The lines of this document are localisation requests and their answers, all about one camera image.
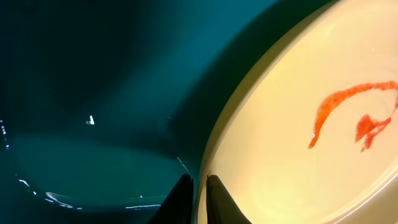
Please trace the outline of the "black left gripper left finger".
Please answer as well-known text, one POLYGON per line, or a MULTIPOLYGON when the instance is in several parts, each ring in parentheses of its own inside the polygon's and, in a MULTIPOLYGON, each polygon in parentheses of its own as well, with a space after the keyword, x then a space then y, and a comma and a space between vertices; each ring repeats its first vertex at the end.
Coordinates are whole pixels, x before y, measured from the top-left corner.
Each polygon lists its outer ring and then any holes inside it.
POLYGON ((183 174, 147 224, 191 224, 193 179, 183 174))

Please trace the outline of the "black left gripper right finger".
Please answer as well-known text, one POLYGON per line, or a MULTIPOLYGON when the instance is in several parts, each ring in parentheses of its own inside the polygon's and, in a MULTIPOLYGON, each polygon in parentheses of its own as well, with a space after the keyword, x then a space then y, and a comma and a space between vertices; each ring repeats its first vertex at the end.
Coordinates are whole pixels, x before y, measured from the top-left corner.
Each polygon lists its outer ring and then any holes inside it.
POLYGON ((251 224, 217 175, 206 180, 207 224, 251 224))

